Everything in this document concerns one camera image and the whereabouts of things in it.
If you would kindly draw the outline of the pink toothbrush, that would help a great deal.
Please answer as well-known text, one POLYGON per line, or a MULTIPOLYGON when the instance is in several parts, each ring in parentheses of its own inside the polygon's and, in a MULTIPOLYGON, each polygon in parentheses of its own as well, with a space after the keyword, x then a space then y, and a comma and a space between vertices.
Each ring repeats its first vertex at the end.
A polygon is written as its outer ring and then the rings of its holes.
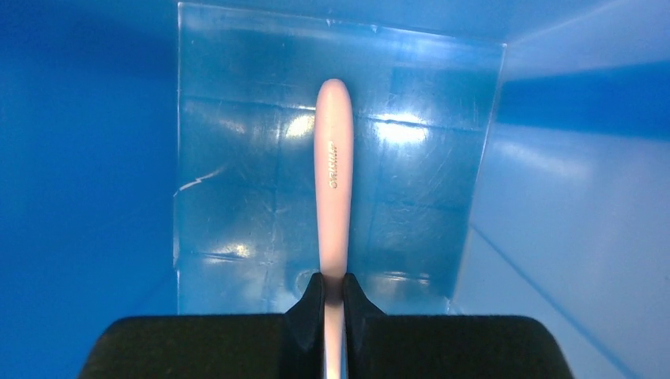
POLYGON ((342 377, 344 300, 352 199, 353 120, 343 81, 319 89, 314 116, 314 187, 319 270, 325 281, 324 378, 342 377))

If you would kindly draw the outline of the blue plastic divided bin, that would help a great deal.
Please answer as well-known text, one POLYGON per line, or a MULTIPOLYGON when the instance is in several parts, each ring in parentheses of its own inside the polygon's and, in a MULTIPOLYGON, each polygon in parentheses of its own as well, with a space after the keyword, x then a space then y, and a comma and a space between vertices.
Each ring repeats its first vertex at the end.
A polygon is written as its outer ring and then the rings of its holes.
POLYGON ((668 377, 666 1, 2 2, 2 377, 74 378, 123 317, 293 306, 332 77, 373 302, 668 377))

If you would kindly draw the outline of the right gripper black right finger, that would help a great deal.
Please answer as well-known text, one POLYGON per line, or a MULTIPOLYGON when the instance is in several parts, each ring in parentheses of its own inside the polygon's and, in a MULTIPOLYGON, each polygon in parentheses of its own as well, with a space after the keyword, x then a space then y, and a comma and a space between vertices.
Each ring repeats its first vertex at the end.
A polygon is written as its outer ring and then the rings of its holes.
POLYGON ((388 315, 343 281, 350 378, 571 378, 539 321, 501 315, 388 315))

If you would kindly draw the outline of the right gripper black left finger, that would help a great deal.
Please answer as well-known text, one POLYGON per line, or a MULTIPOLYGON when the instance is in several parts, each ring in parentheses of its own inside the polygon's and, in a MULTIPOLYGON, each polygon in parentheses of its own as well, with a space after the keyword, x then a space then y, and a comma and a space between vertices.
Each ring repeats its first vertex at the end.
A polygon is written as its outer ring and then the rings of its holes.
POLYGON ((92 347, 80 378, 320 378, 325 280, 285 313, 125 317, 92 347))

